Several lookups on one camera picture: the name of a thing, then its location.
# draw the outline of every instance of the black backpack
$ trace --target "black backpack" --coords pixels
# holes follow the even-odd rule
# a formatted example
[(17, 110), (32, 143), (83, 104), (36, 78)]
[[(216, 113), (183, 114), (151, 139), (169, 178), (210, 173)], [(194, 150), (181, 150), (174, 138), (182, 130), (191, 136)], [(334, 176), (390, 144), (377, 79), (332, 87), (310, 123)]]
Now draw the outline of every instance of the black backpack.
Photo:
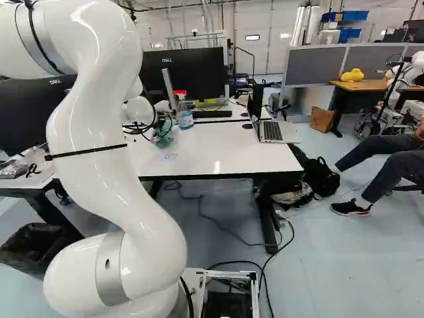
[(303, 165), (304, 182), (321, 197), (329, 197), (340, 187), (340, 175), (332, 172), (323, 157), (309, 159)]

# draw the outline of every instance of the laptop keyboard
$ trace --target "laptop keyboard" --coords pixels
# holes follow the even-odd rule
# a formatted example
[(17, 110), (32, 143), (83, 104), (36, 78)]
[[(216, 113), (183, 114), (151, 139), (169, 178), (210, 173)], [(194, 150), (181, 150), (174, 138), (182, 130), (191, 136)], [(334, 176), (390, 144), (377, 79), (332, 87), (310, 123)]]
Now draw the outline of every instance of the laptop keyboard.
[(263, 121), (265, 140), (283, 140), (280, 126), (275, 121)]

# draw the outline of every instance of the man's leg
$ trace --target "man's leg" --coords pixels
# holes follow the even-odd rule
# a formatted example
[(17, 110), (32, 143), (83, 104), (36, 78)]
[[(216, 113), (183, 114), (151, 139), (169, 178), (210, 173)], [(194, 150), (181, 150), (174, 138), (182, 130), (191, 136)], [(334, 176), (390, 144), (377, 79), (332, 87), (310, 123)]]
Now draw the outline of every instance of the man's leg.
[(421, 142), (412, 139), (411, 136), (406, 134), (399, 134), (397, 136), (369, 136), (346, 156), (341, 158), (335, 166), (340, 172), (343, 172), (371, 158), (375, 154), (395, 154), (399, 151), (416, 150), (421, 145)]
[(356, 200), (334, 203), (332, 210), (344, 216), (369, 216), (371, 206), (387, 191), (391, 190), (404, 176), (424, 174), (424, 150), (401, 151), (392, 154), (371, 181), (370, 185)]

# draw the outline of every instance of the white wall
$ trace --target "white wall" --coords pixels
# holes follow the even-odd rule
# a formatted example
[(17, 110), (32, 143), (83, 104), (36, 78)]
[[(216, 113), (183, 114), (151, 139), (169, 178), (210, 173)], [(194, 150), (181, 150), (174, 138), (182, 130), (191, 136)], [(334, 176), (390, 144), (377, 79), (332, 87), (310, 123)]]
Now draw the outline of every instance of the white wall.
[[(166, 7), (165, 1), (146, 2), (137, 0), (136, 9), (145, 7)], [(196, 0), (186, 0), (186, 3), (199, 3)], [(329, 0), (321, 0), (323, 13), (329, 8)], [(224, 24), (226, 35), (239, 46), (253, 53), (256, 58), (255, 74), (280, 74), (286, 63), (287, 47), (291, 37), (280, 38), (282, 34), (291, 36), (297, 6), (303, 0), (250, 0), (223, 5), (223, 19), (221, 8), (210, 5), (215, 30), (221, 30)], [(382, 38), (381, 31), (387, 27), (400, 27), (404, 20), (408, 20), (414, 0), (345, 0), (345, 10), (368, 10), (368, 20), (359, 23), (363, 29), (361, 41), (367, 42)], [(171, 5), (181, 5), (182, 0), (170, 0)], [(333, 9), (338, 10), (340, 0), (333, 0)], [(166, 37), (179, 36), (190, 33), (193, 28), (205, 32), (201, 7), (188, 7), (185, 9), (172, 9), (167, 15), (166, 10), (137, 13), (138, 28), (142, 37), (144, 50), (152, 50), (151, 42), (164, 43), (167, 49)], [(414, 15), (416, 19), (424, 19), (424, 8), (419, 1), (419, 6)], [(259, 34), (260, 40), (246, 41), (248, 34)], [(206, 41), (198, 42), (197, 46), (203, 47)], [(252, 58), (240, 51), (237, 52), (237, 72), (252, 73)]]

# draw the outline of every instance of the yellow rubber duck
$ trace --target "yellow rubber duck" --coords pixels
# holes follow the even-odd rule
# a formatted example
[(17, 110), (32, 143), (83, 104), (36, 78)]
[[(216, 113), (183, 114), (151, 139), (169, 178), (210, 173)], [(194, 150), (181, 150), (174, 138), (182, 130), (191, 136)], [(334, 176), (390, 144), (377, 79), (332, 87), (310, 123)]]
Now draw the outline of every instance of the yellow rubber duck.
[(364, 79), (364, 73), (359, 68), (354, 68), (350, 72), (344, 73), (341, 77), (341, 81), (349, 81), (353, 83), (354, 81), (360, 81)]

